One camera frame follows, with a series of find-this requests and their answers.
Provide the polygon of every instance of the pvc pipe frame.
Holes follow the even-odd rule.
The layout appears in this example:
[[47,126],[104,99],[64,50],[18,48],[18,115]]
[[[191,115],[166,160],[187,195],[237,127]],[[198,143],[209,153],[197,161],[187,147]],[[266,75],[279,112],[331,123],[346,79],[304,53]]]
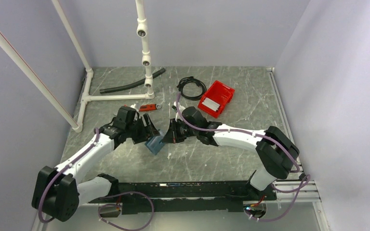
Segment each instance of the pvc pipe frame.
[[56,110],[63,116],[63,118],[72,126],[76,132],[82,131],[82,126],[77,124],[73,117],[66,111],[66,109],[59,103],[55,96],[44,85],[38,75],[30,68],[26,61],[20,56],[5,36],[0,32],[0,47],[8,54],[8,56],[15,62],[15,64],[23,71],[23,73],[32,81],[33,84],[41,91],[47,100],[56,108]]
[[87,61],[86,57],[84,56],[83,50],[81,49],[81,46],[66,18],[65,13],[63,12],[63,9],[59,3],[59,0],[52,0],[52,3],[54,5],[54,8],[56,9],[57,13],[59,14],[60,19],[62,20],[63,25],[66,28],[67,33],[70,36],[70,39],[73,42],[73,45],[76,48],[77,53],[80,56],[81,61],[84,64],[84,67],[86,68],[86,81],[84,85],[84,90],[81,95],[80,100],[80,109],[79,109],[79,115],[77,118],[77,124],[80,128],[80,130],[74,129],[76,132],[81,132],[83,127],[83,118],[84,113],[86,111],[87,103],[90,101],[100,101],[100,100],[129,100],[129,99],[153,99],[155,97],[154,90],[153,90],[153,78],[152,78],[152,72],[151,72],[151,58],[149,55],[149,47],[148,47],[148,30],[147,30],[147,24],[146,24],[146,18],[144,13],[144,1],[143,0],[135,0],[135,4],[137,6],[137,14],[138,14],[138,28],[137,28],[137,34],[138,30],[143,28],[145,31],[145,36],[138,36],[141,37],[142,45],[143,45],[143,65],[144,61],[148,61],[148,65],[145,66],[145,83],[144,86],[147,87],[147,93],[146,94],[138,94],[138,95],[108,95],[108,96],[91,96],[89,94],[90,85],[93,78],[93,70],[89,65],[89,62]]

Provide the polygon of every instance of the black cable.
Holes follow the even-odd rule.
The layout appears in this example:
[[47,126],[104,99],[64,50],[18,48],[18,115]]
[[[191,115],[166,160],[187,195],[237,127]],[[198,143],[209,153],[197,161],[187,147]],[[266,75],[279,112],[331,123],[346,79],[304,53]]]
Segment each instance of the black cable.
[[[187,95],[185,95],[182,90],[184,89],[185,85],[188,84],[188,83],[195,83],[198,87],[202,88],[202,93],[198,96],[187,96]],[[181,95],[185,99],[189,99],[189,100],[193,100],[193,101],[200,100],[202,98],[202,95],[205,94],[205,92],[206,92],[205,84],[202,83],[202,81],[200,81],[199,79],[194,78],[193,76],[182,78],[179,81],[178,86],[176,86],[176,87],[178,88],[178,91],[181,92]]]
[[[160,70],[152,73],[152,78],[156,78],[160,75],[162,75],[165,72],[165,68],[161,68]],[[100,89],[100,94],[105,94],[105,93],[112,93],[116,91],[122,91],[122,90],[128,90],[131,88],[138,87],[140,85],[143,85],[145,82],[145,78],[138,80],[137,82],[130,83],[128,85],[120,86],[120,87],[115,87],[115,88],[105,88],[105,89]]]

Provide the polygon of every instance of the blue object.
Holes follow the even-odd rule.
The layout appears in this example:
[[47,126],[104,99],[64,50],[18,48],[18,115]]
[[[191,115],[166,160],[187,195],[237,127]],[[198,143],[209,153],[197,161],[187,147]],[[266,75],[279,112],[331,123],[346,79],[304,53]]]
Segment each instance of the blue object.
[[154,136],[145,142],[145,146],[152,152],[152,154],[157,155],[158,152],[162,149],[165,143],[162,142],[162,138],[165,134],[158,129],[160,136]]

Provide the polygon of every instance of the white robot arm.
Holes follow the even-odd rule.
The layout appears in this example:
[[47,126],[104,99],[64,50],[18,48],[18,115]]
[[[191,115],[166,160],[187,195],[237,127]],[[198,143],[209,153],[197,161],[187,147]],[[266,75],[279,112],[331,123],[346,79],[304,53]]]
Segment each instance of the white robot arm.
[[[280,148],[273,147],[276,142],[279,146],[284,146],[294,159],[299,154],[297,147],[273,126],[267,130],[247,130],[233,128],[220,122],[208,122],[195,107],[184,109],[181,119],[184,121],[170,120],[170,128],[162,142],[179,143],[187,137],[196,136],[206,145],[232,146],[256,151],[264,165],[255,171],[248,181],[250,190],[256,194],[268,189],[276,179],[287,178],[293,166],[292,161]],[[135,109],[121,107],[111,123],[102,126],[98,134],[72,157],[55,168],[44,167],[39,172],[32,206],[53,218],[66,221],[80,205],[118,192],[118,180],[106,174],[100,174],[87,182],[81,181],[94,164],[115,150],[127,138],[132,138],[136,144],[158,136],[159,132],[147,114],[144,115],[144,120],[146,125]]]

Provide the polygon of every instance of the light purple wall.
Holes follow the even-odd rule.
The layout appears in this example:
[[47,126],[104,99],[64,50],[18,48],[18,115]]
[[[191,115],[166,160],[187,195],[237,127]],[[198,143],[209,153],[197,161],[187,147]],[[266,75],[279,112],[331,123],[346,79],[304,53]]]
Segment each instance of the light purple wall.
[[370,0],[311,0],[276,80],[332,230],[370,230]]
[[[61,0],[93,66],[140,66],[134,0]],[[274,66],[309,0],[145,0],[152,65]]]
[[[84,67],[51,2],[0,0],[0,30],[73,112]],[[31,229],[37,173],[59,162],[69,128],[0,48],[0,230]]]

